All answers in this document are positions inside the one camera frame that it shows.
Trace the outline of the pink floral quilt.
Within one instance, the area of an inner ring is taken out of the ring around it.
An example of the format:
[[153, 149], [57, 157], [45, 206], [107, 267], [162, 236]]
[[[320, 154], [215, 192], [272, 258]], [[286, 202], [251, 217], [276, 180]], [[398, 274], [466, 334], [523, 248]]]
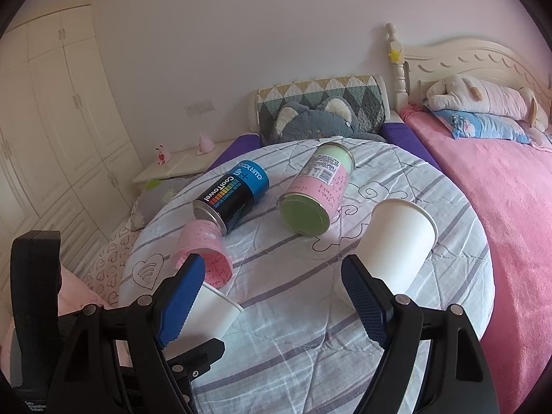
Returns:
[[[103, 280], [94, 271], [84, 280], [61, 266], [62, 287], [58, 294], [58, 314], [65, 315], [82, 309], [89, 303], [96, 303], [107, 309], [117, 307], [121, 284], [122, 267], [115, 265], [109, 268], [111, 273]], [[11, 352], [14, 343], [14, 319], [8, 324], [8, 331], [1, 341], [1, 370], [12, 386], [21, 385], [21, 372], [11, 369]]]

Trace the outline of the grey flower pillow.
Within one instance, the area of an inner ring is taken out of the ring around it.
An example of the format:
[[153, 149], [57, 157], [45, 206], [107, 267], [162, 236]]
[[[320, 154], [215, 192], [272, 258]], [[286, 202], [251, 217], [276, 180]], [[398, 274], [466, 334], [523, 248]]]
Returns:
[[153, 179], [147, 184], [132, 209], [130, 230], [143, 229], [154, 216], [195, 177]]

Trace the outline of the striped white round cushion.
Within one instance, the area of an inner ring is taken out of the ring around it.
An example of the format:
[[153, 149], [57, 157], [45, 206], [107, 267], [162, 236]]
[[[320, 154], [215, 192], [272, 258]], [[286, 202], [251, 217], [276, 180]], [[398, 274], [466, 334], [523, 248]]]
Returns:
[[477, 335], [489, 325], [495, 284], [484, 228], [462, 191], [406, 150], [348, 139], [356, 167], [343, 211], [320, 237], [293, 234], [278, 201], [317, 148], [314, 140], [248, 154], [268, 174], [266, 194], [226, 237], [233, 265], [224, 293], [242, 311], [226, 351], [194, 384], [201, 413], [350, 413], [381, 358], [336, 294], [342, 259], [356, 249], [373, 207], [401, 198], [423, 207], [438, 240], [408, 295], [421, 307], [463, 307]]

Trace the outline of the white paper cup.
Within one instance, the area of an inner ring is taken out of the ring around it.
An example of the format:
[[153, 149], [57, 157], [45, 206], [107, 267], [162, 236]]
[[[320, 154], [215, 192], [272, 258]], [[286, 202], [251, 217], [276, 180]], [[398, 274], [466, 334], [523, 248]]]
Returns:
[[243, 308], [203, 283], [179, 336], [164, 349], [167, 357], [188, 352], [209, 339], [222, 339]]
[[422, 207], [389, 198], [375, 205], [361, 240], [352, 251], [392, 294], [404, 294], [414, 282], [439, 236], [435, 221]]

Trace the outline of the cream wooden bed headboard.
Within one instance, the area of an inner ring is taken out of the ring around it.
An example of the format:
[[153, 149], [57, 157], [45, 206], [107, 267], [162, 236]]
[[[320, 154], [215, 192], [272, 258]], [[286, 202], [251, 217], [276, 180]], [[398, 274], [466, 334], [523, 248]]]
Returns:
[[520, 54], [481, 38], [451, 38], [428, 46], [409, 46], [398, 39], [395, 25], [385, 25], [392, 68], [390, 104], [401, 112], [420, 104], [427, 89], [447, 76], [467, 73], [498, 85], [531, 88], [539, 103], [551, 111], [551, 84], [540, 80]]

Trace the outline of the cream bedside table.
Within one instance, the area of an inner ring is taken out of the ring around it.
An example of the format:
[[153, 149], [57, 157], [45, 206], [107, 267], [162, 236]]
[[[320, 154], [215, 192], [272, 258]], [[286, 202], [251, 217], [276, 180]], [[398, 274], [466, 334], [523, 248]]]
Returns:
[[147, 166], [133, 182], [145, 184], [153, 179], [175, 178], [204, 173], [213, 162], [233, 143], [233, 140], [215, 144], [213, 151], [199, 155], [196, 149], [174, 152], [164, 165], [153, 162]]

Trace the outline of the black blue CoolTowel can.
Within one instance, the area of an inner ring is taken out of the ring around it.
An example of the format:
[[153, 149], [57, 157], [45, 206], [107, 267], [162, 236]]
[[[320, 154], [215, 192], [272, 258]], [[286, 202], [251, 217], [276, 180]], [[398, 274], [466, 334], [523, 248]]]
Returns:
[[195, 200], [197, 220], [217, 225], [225, 236], [248, 214], [268, 191], [269, 179], [257, 162], [239, 162]]

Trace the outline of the pink plastic cup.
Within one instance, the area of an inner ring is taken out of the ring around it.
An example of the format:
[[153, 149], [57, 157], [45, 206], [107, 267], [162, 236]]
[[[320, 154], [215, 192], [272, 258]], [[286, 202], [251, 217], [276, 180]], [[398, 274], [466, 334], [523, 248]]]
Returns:
[[205, 264], [205, 282], [221, 289], [231, 280], [233, 267], [223, 243], [221, 228], [209, 220], [192, 220], [180, 231], [173, 261], [179, 269], [190, 254], [198, 254]]

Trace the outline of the white pink plush toy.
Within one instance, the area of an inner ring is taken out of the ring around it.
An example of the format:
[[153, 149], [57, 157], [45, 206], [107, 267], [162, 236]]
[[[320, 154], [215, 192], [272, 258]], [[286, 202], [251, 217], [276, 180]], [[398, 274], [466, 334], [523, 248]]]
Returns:
[[455, 74], [434, 83], [426, 93], [432, 110], [458, 110], [485, 113], [524, 121], [544, 133], [549, 115], [529, 87], [518, 90], [477, 79], [467, 74]]

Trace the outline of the cream wardrobe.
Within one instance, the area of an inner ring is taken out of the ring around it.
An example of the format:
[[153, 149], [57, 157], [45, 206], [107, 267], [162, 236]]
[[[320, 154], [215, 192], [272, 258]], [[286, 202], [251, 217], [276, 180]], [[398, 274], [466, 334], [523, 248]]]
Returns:
[[12, 240], [62, 236], [82, 275], [129, 218], [142, 165], [109, 88], [87, 6], [24, 23], [1, 40], [1, 273]]

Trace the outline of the pink fleece blanket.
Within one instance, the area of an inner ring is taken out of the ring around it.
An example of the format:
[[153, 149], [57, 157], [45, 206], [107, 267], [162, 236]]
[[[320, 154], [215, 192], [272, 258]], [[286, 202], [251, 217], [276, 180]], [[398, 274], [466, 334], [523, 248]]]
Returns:
[[551, 154], [511, 140], [455, 139], [415, 105], [400, 116], [485, 229], [496, 295], [482, 347], [500, 408], [513, 413], [551, 357]]

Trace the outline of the green pink canister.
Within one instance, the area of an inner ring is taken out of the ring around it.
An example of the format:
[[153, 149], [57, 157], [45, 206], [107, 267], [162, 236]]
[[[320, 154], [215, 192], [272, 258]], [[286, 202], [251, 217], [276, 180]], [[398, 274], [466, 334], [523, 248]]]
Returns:
[[341, 206], [356, 162], [338, 142], [318, 146], [279, 200], [284, 223], [301, 236], [321, 236]]

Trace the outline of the blue cartoon pillow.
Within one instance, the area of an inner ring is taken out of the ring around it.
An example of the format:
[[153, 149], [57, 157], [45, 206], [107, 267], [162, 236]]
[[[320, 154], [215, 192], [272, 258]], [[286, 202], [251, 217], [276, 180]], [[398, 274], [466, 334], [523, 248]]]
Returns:
[[526, 145], [531, 143], [531, 138], [523, 128], [509, 118], [451, 109], [433, 110], [428, 106], [426, 108], [449, 130], [454, 139], [503, 139]]

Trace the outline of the diamond patterned quilted headboard cover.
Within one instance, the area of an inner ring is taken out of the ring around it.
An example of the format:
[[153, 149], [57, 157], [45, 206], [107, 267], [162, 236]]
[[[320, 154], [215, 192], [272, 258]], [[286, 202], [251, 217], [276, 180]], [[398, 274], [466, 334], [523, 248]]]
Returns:
[[341, 97], [349, 104], [361, 132], [377, 134], [381, 125], [390, 120], [384, 79], [380, 75], [351, 75], [261, 88], [256, 91], [251, 105], [250, 121], [256, 122], [259, 137], [264, 145], [268, 145], [277, 114], [286, 103], [296, 102], [317, 108], [333, 97]]

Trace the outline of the heart patterned bed sheet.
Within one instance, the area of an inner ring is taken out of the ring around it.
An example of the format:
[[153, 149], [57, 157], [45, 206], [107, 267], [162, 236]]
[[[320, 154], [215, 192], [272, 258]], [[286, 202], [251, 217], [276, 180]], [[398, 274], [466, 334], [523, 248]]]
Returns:
[[131, 227], [132, 222], [128, 219], [79, 274], [88, 288], [112, 307], [118, 306], [122, 274], [140, 235], [140, 230], [133, 231]]

